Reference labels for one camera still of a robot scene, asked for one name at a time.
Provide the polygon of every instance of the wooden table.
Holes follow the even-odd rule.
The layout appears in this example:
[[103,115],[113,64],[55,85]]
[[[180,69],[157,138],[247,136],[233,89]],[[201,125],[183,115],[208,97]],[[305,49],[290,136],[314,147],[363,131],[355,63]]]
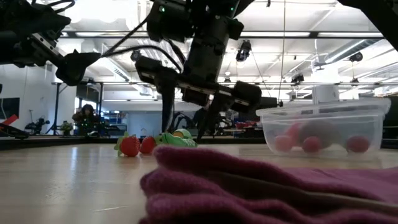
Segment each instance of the wooden table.
[[[398,166],[398,151],[388,150],[364,162],[280,157],[265,145],[201,147],[282,167]],[[139,180],[156,166],[151,156],[116,157],[113,145],[107,144],[0,152],[0,223],[137,223],[146,201]]]

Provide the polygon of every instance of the plastic container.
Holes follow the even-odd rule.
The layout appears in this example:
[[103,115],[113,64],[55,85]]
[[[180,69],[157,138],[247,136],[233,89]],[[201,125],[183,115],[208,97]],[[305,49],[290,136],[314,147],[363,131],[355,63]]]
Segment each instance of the plastic container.
[[385,98],[257,110],[270,150],[278,155],[364,157],[380,149],[391,101]]

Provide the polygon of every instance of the ceiling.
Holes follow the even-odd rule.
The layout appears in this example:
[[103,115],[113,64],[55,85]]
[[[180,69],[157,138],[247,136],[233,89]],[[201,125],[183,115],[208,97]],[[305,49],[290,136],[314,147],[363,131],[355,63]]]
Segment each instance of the ceiling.
[[[395,76],[398,76],[398,67],[394,64],[398,62],[398,53],[386,40],[380,40],[362,49],[361,53],[364,58],[361,62],[351,63],[340,60],[325,66],[325,70],[322,70],[322,75],[320,75],[320,71],[317,71],[318,67],[313,66],[313,63],[317,62],[320,57],[341,50],[344,45],[360,41],[356,37],[366,35],[363,32],[377,32],[377,29],[361,11],[342,6],[334,0],[286,0],[285,10],[284,4],[283,0],[272,0],[271,6],[266,7],[266,0],[255,1],[237,17],[244,24],[244,31],[248,34],[245,40],[250,40],[252,52],[245,61],[244,67],[238,67],[235,56],[243,39],[229,40],[221,65],[219,82],[223,82],[227,77],[226,72],[230,73],[229,77],[232,82],[241,80],[265,83],[279,83],[281,77],[290,82],[291,77],[297,73],[304,74],[305,82],[349,82],[353,77],[359,78],[360,82],[365,83],[391,82],[394,81]],[[79,0],[75,7],[66,12],[66,16],[72,18],[72,23],[65,28],[65,37],[68,39],[62,39],[59,46],[60,48],[66,46],[63,42],[66,40],[72,45],[73,41],[76,41],[76,48],[84,45],[84,49],[87,51],[103,52],[118,41],[111,37],[109,32],[113,32],[112,34],[115,34],[115,31],[126,33],[133,29],[148,15],[151,6],[152,3],[145,0]],[[283,35],[284,30],[289,31],[286,33],[285,39],[278,34],[282,33]],[[68,36],[70,34],[68,31],[79,33],[79,38],[71,38]],[[345,35],[352,39],[289,38],[294,36],[295,32],[314,31],[331,33],[344,31]],[[265,32],[271,32],[275,38],[259,38],[253,34],[254,32],[257,34],[263,32],[263,35],[267,35]],[[158,45],[173,55],[175,60],[178,60],[168,43],[156,43],[145,38],[128,39],[119,49],[142,44]],[[177,42],[175,44],[185,55],[188,54],[190,40],[184,44]],[[111,63],[127,73],[133,82],[138,82],[130,54],[113,57]],[[164,55],[155,50],[144,50],[142,54],[161,60],[165,62],[164,65],[172,66],[170,62],[166,63],[167,58]],[[87,75],[101,82],[122,81],[114,74],[108,63],[95,63],[90,67],[90,73]],[[263,85],[262,88],[267,92],[264,92],[266,96],[279,95],[278,85],[267,85],[266,87]],[[350,89],[352,87],[342,86],[341,88]],[[375,88],[375,86],[365,86],[360,89],[361,93],[374,94]],[[133,86],[113,85],[107,86],[105,91],[134,91],[136,89]],[[300,87],[283,86],[283,89],[286,89],[286,93],[288,93],[289,91],[299,91]],[[310,92],[311,90],[306,88],[302,91]]]

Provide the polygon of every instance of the red object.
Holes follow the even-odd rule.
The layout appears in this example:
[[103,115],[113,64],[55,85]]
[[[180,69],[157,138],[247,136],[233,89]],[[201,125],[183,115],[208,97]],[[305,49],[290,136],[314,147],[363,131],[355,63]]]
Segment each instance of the red object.
[[303,142],[303,150],[306,153],[317,153],[322,149],[321,139],[315,136],[306,138]]
[[147,136],[144,138],[144,140],[142,140],[141,148],[139,151],[142,154],[152,154],[152,151],[155,149],[155,147],[156,147],[155,138],[152,136]]
[[290,136],[292,138],[293,146],[299,146],[299,134],[301,130],[301,123],[294,123],[291,127],[285,132],[285,135]]
[[129,157],[134,157],[138,155],[140,148],[140,142],[139,139],[132,136],[132,137],[127,137],[122,140],[122,143],[120,144],[120,151]]
[[353,136],[346,141],[346,149],[357,153],[366,152],[369,146],[369,140],[363,136]]
[[293,148],[292,138],[290,136],[276,136],[275,148],[280,152],[289,152]]
[[14,114],[11,117],[9,117],[7,120],[3,121],[2,124],[11,125],[16,120],[18,120],[18,117],[17,115]]

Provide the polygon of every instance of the pink cloth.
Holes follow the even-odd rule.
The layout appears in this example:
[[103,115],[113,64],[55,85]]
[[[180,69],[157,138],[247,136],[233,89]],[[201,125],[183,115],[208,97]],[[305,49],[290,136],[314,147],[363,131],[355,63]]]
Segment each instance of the pink cloth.
[[236,188],[244,189],[239,192],[231,183],[217,182],[209,175],[227,173],[308,192],[397,203],[398,169],[281,169],[212,150],[172,147],[160,147],[154,155],[160,167],[141,180],[148,197],[142,223],[398,223],[392,215],[327,202],[286,202],[283,191],[272,198],[249,198],[250,193],[256,196],[267,189],[251,190],[250,184],[240,186],[242,182],[236,181]]

